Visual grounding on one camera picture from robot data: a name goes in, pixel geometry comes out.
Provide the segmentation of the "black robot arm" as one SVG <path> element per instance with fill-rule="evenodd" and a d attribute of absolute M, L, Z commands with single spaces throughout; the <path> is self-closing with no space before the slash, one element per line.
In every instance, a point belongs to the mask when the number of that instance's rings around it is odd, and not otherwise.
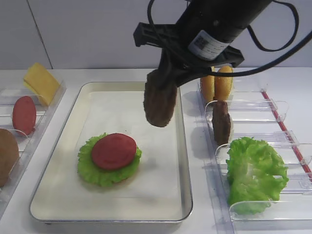
<path fill-rule="evenodd" d="M 212 67 L 244 60 L 230 44 L 256 19 L 270 0 L 193 0 L 174 24 L 156 24 L 152 18 L 154 1 L 147 6 L 148 23 L 134 31 L 137 47 L 162 49 L 156 73 L 148 80 L 156 88 L 181 86 L 212 75 Z"/>

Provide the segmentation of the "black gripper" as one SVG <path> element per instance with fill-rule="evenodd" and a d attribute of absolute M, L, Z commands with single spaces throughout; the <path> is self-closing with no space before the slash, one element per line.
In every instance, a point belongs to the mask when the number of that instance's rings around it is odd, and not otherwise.
<path fill-rule="evenodd" d="M 236 68 L 244 61 L 241 51 L 231 46 L 212 61 L 194 55 L 182 42 L 174 24 L 152 26 L 140 22 L 133 36 L 137 47 L 150 45 L 162 48 L 157 79 L 160 89 L 165 89 L 170 83 L 180 87 L 195 79 L 206 77 L 213 71 L 213 66 L 230 64 Z"/>

